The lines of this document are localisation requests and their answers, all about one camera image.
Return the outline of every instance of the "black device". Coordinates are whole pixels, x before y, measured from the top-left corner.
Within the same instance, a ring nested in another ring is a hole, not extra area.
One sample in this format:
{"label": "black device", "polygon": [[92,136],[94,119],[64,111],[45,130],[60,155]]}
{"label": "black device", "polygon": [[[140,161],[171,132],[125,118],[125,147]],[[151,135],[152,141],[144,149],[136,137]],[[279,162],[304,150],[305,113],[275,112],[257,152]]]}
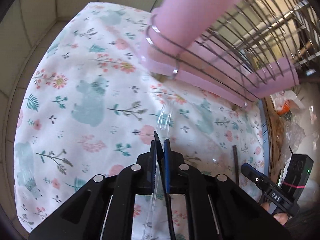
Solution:
{"label": "black device", "polygon": [[[116,176],[94,176],[36,227],[29,240],[131,239],[135,195],[153,193],[156,159],[171,239],[176,239],[170,201],[174,194],[185,194],[190,240],[291,239],[280,223],[226,175],[202,174],[171,150],[169,139],[163,150],[155,132],[150,151],[139,155],[136,164]],[[256,175],[254,168],[244,169],[250,169],[249,179]],[[264,189],[276,188],[264,177],[261,181]]]}
{"label": "black device", "polygon": [[299,212],[297,201],[308,181],[313,160],[308,155],[292,154],[288,172],[281,187],[248,163],[241,167],[241,173],[262,190],[263,195],[277,208],[272,213],[287,213],[295,216]]}

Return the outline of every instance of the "silver rivet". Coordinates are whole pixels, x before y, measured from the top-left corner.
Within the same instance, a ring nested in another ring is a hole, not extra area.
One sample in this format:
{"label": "silver rivet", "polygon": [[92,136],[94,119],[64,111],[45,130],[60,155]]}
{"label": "silver rivet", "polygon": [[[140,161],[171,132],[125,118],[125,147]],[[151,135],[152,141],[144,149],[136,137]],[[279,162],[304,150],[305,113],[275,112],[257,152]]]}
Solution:
{"label": "silver rivet", "polygon": [[102,175],[96,175],[93,177],[94,182],[100,182],[103,181],[103,176]]}
{"label": "silver rivet", "polygon": [[141,169],[141,165],[140,164],[134,164],[131,166],[131,169],[133,171],[139,171]]}
{"label": "silver rivet", "polygon": [[187,170],[189,170],[189,165],[185,164],[185,163],[180,164],[179,169],[182,171],[187,171]]}
{"label": "silver rivet", "polygon": [[219,175],[217,176],[217,179],[218,179],[219,181],[226,181],[226,180],[228,179],[228,177],[227,177],[226,175],[224,175],[224,174],[219,174]]}

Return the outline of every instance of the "floral fabric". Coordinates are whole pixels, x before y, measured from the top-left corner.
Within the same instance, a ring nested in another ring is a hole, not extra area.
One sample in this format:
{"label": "floral fabric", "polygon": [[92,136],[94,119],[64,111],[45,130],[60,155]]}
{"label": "floral fabric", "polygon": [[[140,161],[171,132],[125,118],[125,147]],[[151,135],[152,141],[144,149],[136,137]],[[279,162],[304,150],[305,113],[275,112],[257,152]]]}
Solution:
{"label": "floral fabric", "polygon": [[[57,36],[34,73],[21,107],[14,145],[17,214],[27,231],[96,174],[113,176],[149,151],[165,102],[174,151],[202,173],[235,179],[239,165],[264,171],[260,111],[233,111],[217,95],[189,84],[158,82],[139,64],[137,47],[150,14],[89,3]],[[259,190],[242,175],[255,200]],[[137,196],[132,239],[142,239],[150,196]],[[183,196],[173,196],[177,239],[188,239]],[[151,237],[168,239],[163,192]]]}

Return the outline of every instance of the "wooden stick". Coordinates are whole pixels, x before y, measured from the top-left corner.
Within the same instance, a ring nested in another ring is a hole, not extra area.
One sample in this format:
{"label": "wooden stick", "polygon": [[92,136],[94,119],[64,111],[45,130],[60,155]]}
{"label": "wooden stick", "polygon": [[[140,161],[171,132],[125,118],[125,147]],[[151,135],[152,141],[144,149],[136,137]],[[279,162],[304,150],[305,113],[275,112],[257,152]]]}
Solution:
{"label": "wooden stick", "polygon": [[236,184],[239,186],[239,164],[238,164],[238,153],[237,153],[237,146],[233,145],[233,159],[235,162],[235,169],[236,169]]}

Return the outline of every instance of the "finger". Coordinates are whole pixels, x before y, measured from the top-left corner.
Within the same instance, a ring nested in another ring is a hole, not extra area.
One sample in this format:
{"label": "finger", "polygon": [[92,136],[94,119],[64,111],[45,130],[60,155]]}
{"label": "finger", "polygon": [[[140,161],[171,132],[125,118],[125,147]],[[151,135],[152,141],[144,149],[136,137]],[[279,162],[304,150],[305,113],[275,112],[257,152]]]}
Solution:
{"label": "finger", "polygon": [[283,226],[288,221],[288,215],[286,213],[275,214],[273,217]]}
{"label": "finger", "polygon": [[270,207],[270,205],[269,205],[268,202],[262,203],[261,206],[263,207],[263,209],[264,209],[265,211],[268,211],[268,210],[269,210],[269,207]]}

